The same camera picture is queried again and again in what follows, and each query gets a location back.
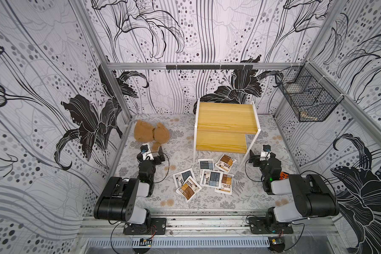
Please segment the brown coffee bag front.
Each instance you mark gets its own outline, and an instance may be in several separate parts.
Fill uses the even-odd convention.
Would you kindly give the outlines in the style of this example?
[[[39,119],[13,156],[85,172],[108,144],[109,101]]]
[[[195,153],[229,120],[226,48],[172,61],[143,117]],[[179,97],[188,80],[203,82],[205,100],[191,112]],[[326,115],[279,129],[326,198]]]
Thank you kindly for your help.
[[[185,198],[189,203],[202,189],[201,185],[193,178],[188,177],[184,184],[176,190],[176,193]]]

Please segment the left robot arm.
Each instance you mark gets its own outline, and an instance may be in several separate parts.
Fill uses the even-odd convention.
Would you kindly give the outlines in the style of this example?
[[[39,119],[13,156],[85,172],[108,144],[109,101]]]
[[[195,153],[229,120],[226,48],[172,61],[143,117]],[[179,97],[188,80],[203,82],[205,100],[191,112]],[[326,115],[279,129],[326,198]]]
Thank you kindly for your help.
[[[151,197],[158,183],[155,181],[156,166],[169,159],[162,150],[148,152],[144,156],[138,159],[137,178],[109,178],[95,204],[94,218],[137,225],[150,222],[149,211],[138,207],[135,202],[140,197]]]

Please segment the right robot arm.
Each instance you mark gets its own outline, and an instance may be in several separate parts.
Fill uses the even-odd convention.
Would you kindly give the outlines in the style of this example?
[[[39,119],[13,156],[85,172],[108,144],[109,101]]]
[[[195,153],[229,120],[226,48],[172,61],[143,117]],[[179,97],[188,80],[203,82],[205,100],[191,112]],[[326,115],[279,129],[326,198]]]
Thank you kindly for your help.
[[[248,163],[258,167],[262,177],[258,182],[267,195],[291,196],[293,202],[278,207],[270,207],[265,216],[265,225],[286,224],[293,221],[331,217],[340,212],[334,193],[318,174],[289,174],[282,177],[282,162],[272,152],[261,155],[249,152]]]

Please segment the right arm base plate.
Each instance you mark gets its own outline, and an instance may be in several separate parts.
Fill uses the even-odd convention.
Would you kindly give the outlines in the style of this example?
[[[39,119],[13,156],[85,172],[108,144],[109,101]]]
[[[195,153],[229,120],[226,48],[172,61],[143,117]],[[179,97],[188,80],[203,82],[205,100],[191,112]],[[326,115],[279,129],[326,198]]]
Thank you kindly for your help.
[[[267,222],[265,218],[249,215],[246,217],[250,232],[254,235],[273,234],[289,235],[293,233],[293,228],[289,223]]]

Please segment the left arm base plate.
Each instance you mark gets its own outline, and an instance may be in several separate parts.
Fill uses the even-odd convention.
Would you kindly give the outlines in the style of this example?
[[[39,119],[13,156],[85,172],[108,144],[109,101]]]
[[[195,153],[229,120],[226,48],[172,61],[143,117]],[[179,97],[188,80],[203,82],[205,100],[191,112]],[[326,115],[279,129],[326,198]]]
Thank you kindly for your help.
[[[128,236],[147,235],[159,236],[166,232],[166,218],[148,218],[143,224],[126,223],[123,233]]]

